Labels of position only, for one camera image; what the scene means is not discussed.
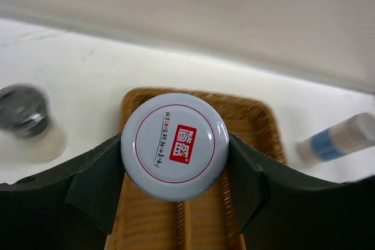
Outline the white-lid brown sauce jar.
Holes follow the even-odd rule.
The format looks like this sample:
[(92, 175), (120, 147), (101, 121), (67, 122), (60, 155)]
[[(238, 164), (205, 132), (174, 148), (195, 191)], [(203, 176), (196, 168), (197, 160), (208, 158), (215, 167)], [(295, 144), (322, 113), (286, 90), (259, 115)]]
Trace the white-lid brown sauce jar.
[(121, 134), (121, 157), (133, 184), (166, 201), (198, 197), (218, 180), (229, 155), (219, 113), (193, 95), (167, 93), (141, 104)]

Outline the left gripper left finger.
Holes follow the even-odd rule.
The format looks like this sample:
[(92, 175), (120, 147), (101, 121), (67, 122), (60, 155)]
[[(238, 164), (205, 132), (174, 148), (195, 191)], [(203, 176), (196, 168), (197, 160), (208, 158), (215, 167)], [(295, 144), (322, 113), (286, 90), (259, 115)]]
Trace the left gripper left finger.
[(2, 183), (1, 249), (104, 249), (125, 174), (120, 140)]

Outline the black-cap white powder grinder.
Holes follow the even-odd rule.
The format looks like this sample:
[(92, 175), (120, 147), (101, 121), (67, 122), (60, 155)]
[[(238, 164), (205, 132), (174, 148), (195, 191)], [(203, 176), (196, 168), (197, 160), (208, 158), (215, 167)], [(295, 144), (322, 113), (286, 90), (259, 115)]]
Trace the black-cap white powder grinder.
[(46, 163), (66, 150), (67, 136), (50, 113), (47, 95), (30, 84), (1, 89), (1, 132), (8, 158), (23, 163)]

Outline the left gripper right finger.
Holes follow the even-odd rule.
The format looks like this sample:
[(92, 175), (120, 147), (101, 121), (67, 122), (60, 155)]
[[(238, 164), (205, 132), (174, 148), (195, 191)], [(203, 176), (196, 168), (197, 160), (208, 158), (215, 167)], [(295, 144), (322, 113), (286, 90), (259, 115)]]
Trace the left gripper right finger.
[(228, 177), (247, 249), (373, 249), (374, 177), (333, 183), (230, 135)]

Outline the silver-cap blue-label tall jar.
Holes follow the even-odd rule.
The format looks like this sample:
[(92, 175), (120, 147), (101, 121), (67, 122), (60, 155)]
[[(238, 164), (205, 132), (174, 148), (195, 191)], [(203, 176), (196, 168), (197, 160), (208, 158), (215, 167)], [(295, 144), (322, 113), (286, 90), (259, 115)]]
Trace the silver-cap blue-label tall jar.
[(362, 112), (296, 144), (307, 165), (329, 162), (374, 146), (374, 115)]

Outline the brown wicker divided basket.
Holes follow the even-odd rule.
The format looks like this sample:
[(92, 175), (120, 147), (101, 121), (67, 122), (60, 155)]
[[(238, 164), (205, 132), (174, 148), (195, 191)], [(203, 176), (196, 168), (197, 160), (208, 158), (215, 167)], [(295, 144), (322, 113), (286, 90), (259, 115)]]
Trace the brown wicker divided basket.
[(224, 170), (233, 133), (284, 162), (263, 102), (225, 94), (135, 88), (121, 106), (127, 167), (107, 249), (244, 249)]

